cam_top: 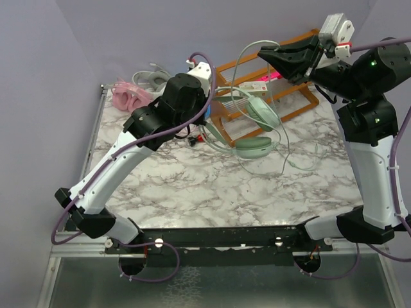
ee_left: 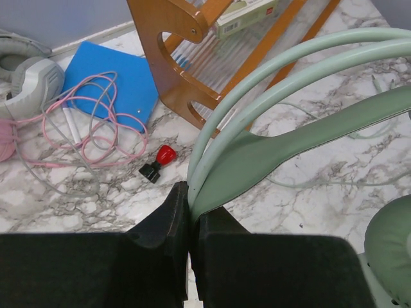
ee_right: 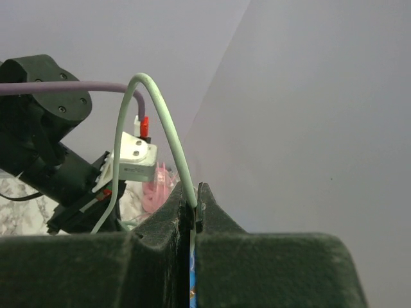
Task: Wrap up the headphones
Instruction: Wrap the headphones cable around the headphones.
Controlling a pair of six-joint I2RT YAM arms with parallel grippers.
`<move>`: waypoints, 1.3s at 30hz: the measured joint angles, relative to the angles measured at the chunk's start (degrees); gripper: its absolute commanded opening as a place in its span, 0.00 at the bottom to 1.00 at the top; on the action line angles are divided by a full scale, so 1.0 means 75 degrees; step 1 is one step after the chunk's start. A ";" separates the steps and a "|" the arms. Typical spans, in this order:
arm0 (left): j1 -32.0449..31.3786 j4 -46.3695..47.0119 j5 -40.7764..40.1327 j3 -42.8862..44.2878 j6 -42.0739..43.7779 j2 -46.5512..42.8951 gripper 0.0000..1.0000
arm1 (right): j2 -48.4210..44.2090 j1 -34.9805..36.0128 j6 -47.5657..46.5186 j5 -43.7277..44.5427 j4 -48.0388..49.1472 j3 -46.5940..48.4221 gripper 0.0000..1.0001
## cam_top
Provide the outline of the mint green headphones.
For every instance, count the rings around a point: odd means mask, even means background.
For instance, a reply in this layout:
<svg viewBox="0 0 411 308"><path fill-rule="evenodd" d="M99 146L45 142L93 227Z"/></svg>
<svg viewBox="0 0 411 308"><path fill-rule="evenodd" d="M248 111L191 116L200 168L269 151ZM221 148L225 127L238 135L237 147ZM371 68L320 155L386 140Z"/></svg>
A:
<svg viewBox="0 0 411 308"><path fill-rule="evenodd" d="M228 90L223 96L216 96L211 103L210 121L198 129L205 143L217 152L252 160L263 158L275 148L264 132L277 131L281 119L261 97L239 87L219 87L216 92ZM231 136L227 125L249 124L251 131Z"/></svg>

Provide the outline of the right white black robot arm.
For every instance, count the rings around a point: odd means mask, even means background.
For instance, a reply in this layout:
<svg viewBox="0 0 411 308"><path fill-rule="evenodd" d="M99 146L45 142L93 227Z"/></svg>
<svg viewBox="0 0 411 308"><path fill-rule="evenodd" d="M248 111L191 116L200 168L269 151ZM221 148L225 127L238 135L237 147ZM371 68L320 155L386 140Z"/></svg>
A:
<svg viewBox="0 0 411 308"><path fill-rule="evenodd" d="M346 146L358 170L363 203L336 216L317 217L301 224L296 246L309 251L319 239L344 238L353 243L383 244L396 232L410 231L404 206L396 150L405 130L398 125L386 93L410 77L406 40L386 38L354 53L348 42L322 43L318 35L278 47L263 46L258 56L294 85L312 82L337 110Z"/></svg>

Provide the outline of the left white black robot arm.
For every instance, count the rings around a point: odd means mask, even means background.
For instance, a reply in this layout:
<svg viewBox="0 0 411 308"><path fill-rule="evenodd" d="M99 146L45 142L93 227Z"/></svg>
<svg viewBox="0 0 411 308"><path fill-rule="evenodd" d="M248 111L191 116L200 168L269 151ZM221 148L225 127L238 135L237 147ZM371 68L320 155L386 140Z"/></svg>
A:
<svg viewBox="0 0 411 308"><path fill-rule="evenodd" d="M70 213L79 233L91 239L114 238L128 253L140 249L140 229L131 219L111 213L106 202L138 164L203 116L215 88L212 69L199 75L194 70L176 74L161 96L133 111L115 143L83 180L57 190L55 198Z"/></svg>

